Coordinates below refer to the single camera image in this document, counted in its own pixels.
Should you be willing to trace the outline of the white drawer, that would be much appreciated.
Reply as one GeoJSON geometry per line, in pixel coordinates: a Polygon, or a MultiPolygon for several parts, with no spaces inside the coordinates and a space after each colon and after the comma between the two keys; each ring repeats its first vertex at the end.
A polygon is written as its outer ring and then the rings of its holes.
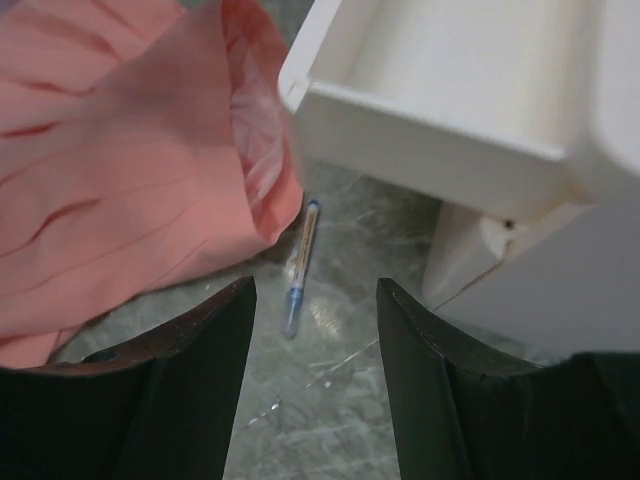
{"type": "Polygon", "coordinates": [[[280,70],[305,161],[532,221],[568,201],[594,1],[317,1],[280,70]]]}

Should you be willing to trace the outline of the blue long nib marker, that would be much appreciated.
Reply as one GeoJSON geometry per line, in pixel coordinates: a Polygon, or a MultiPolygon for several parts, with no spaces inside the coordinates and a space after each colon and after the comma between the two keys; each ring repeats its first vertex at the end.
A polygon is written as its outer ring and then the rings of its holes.
{"type": "Polygon", "coordinates": [[[283,335],[287,339],[294,338],[299,329],[304,288],[310,264],[311,252],[313,250],[319,214],[319,202],[317,200],[311,200],[307,205],[295,269],[291,279],[290,288],[286,295],[287,310],[283,335]]]}

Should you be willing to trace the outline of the white drawer organizer box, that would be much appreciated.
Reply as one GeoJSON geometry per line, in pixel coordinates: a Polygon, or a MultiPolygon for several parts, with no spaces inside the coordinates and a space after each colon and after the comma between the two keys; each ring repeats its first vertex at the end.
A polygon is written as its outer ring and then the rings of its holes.
{"type": "Polygon", "coordinates": [[[472,108],[423,281],[451,320],[569,353],[639,346],[639,5],[536,1],[499,28],[522,108],[472,108]]]}

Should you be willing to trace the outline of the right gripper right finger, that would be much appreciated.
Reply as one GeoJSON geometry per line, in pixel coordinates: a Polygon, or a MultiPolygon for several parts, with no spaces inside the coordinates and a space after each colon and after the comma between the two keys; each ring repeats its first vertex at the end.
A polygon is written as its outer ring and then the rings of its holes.
{"type": "Polygon", "coordinates": [[[405,479],[635,479],[639,357],[548,367],[507,355],[378,281],[377,321],[405,479]]]}

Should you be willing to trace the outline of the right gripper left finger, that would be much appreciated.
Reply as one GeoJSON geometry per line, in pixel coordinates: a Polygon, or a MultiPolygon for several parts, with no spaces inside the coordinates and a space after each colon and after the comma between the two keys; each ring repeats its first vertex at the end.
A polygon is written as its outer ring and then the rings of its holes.
{"type": "Polygon", "coordinates": [[[219,479],[254,327],[241,278],[78,363],[1,372],[5,479],[219,479]]]}

